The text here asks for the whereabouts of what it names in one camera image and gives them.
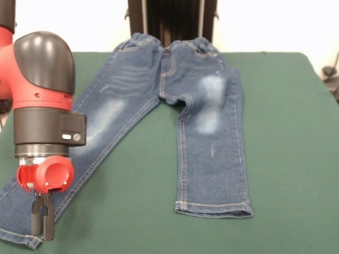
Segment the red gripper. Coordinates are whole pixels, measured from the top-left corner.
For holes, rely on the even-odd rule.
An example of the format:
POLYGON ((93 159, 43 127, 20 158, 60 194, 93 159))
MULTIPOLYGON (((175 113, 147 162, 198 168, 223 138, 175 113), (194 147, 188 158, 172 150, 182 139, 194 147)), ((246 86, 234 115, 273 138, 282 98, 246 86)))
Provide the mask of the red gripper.
POLYGON ((44 241, 55 237, 55 214, 52 192, 64 192, 74 179, 74 167, 68 157, 48 156, 21 158, 16 173, 17 183, 26 191, 35 191, 32 204, 31 234, 44 241), (41 207, 45 214, 42 218, 41 207))

